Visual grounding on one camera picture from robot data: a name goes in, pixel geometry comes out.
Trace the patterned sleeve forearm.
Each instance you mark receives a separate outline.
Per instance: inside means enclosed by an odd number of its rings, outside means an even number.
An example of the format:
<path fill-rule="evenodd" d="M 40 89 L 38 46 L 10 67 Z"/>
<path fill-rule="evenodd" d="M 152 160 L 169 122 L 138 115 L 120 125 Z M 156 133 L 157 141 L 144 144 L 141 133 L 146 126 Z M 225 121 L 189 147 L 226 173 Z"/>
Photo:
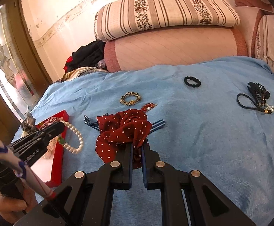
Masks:
<path fill-rule="evenodd" d="M 21 178 L 33 191 L 44 199 L 51 200 L 55 193 L 49 188 L 20 158 L 6 147 L 0 140 L 0 162 L 16 172 L 17 177 Z"/>

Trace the person left hand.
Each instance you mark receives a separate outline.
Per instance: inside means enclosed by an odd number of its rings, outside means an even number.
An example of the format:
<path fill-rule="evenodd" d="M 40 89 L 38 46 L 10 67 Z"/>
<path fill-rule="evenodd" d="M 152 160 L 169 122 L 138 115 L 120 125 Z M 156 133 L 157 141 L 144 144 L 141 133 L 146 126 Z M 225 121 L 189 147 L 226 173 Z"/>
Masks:
<path fill-rule="evenodd" d="M 13 197 L 3 196 L 0 193 L 0 224 L 14 225 L 21 216 L 16 213 L 25 211 L 28 213 L 35 206 L 38 205 L 35 192 L 26 184 L 23 185 L 23 199 L 16 199 Z"/>

